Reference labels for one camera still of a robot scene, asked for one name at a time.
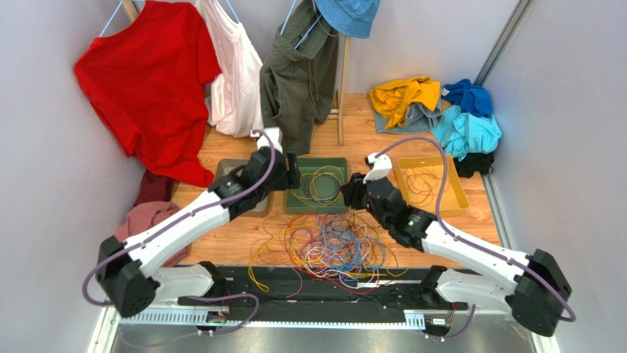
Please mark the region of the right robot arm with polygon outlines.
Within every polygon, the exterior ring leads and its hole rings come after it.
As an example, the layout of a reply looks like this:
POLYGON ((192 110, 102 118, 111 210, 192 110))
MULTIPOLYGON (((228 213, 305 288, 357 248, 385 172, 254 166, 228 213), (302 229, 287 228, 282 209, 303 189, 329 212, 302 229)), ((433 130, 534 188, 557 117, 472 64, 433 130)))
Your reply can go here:
POLYGON ((437 215, 407 204, 385 177, 368 181, 355 173, 340 190, 348 207, 366 210, 401 246, 446 257, 471 270, 470 274, 442 266, 430 270, 426 287, 446 302, 503 311, 545 337, 554 334, 560 321, 576 320, 567 303, 572 288, 551 253, 505 249, 455 229, 437 215))

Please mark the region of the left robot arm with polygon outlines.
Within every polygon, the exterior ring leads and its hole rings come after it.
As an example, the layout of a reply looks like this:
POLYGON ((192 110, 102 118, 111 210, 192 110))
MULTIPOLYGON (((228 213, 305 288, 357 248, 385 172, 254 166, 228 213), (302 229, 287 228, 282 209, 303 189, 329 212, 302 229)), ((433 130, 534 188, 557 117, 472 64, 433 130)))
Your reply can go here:
POLYGON ((197 238, 250 211, 274 191, 300 187, 294 151, 271 146, 253 152, 246 165, 221 176, 191 204, 156 226, 126 240, 110 236, 99 247, 95 278, 123 318, 155 301, 203 296, 214 276, 203 265, 167 268, 165 262, 197 238))

